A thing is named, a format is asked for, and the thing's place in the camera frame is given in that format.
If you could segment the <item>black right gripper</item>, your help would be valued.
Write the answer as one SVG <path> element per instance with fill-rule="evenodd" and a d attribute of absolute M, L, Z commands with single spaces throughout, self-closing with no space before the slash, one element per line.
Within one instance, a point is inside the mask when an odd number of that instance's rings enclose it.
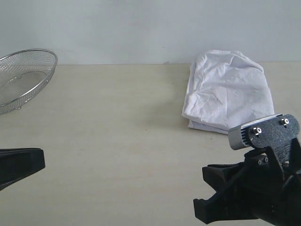
<path fill-rule="evenodd" d="M 298 139 L 252 145 L 244 163 L 209 164 L 203 180 L 215 193 L 194 199 L 205 224 L 262 219 L 275 226 L 301 224 L 301 145 Z"/>

